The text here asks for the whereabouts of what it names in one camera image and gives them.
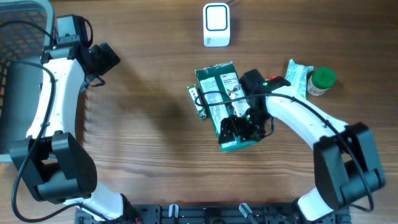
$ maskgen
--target green cap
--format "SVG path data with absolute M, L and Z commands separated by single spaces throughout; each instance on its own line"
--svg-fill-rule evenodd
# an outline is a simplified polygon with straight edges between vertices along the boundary
M 315 87 L 326 90 L 336 83 L 336 74 L 330 68 L 318 68 L 311 76 L 311 81 Z

